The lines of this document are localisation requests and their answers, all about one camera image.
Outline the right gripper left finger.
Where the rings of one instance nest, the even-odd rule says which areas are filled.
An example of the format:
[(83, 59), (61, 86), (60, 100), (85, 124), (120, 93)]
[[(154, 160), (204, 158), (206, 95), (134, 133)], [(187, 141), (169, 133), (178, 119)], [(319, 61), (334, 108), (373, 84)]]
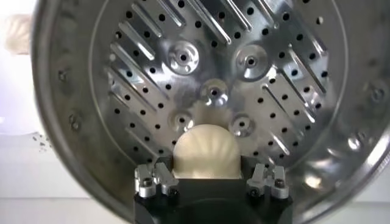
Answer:
[(150, 164), (135, 168), (135, 192), (141, 198), (158, 194), (175, 197), (179, 193), (179, 180), (173, 174), (173, 156), (162, 156)]

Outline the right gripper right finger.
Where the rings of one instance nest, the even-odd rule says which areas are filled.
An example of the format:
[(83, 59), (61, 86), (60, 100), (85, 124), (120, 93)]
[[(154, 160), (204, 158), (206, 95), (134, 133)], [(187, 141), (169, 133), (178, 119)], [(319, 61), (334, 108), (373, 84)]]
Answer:
[(251, 196), (261, 197), (269, 193), (272, 198), (278, 200), (289, 198), (289, 186), (283, 166), (271, 166), (255, 158), (243, 156), (242, 178), (246, 183), (246, 191)]

